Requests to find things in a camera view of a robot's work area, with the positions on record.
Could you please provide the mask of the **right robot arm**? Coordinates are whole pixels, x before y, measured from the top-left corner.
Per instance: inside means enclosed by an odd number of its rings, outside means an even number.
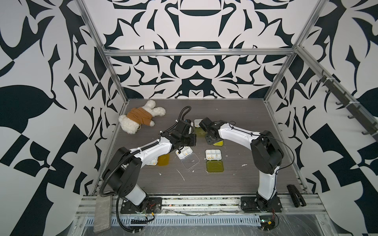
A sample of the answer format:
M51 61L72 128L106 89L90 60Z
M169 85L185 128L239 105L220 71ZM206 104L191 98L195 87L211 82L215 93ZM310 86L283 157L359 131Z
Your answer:
M251 150L254 164L259 170L257 196L269 201L276 195L277 176L284 153L271 132L253 132L225 121L213 122L209 118L204 118L199 126L207 132L206 141L210 145L229 140Z

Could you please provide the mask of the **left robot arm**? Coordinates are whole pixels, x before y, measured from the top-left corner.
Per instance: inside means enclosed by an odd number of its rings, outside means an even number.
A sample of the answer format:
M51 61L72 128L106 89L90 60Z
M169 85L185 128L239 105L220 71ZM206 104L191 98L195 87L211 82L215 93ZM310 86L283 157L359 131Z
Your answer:
M145 207L148 195L137 184L141 169L152 160L183 147L193 147L196 134L191 120L179 120L159 138L141 147L116 151L102 174L101 197L117 195L135 206Z

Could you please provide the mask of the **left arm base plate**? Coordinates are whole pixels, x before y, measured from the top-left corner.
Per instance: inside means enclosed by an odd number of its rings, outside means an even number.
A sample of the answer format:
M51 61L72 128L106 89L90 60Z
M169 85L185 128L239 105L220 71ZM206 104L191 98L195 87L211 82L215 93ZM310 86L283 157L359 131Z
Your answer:
M146 198L139 205L135 205L131 201L123 200L122 206L121 206L121 214L160 213L161 206L162 206L161 197Z

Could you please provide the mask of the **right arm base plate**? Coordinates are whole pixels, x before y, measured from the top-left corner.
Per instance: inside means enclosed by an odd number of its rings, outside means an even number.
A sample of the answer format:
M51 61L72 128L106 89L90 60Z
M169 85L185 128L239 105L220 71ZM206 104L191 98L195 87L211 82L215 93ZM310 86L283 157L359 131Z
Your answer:
M243 212L247 213L282 212L282 204L277 194L270 200L266 200L259 195L257 197L241 197L240 208Z

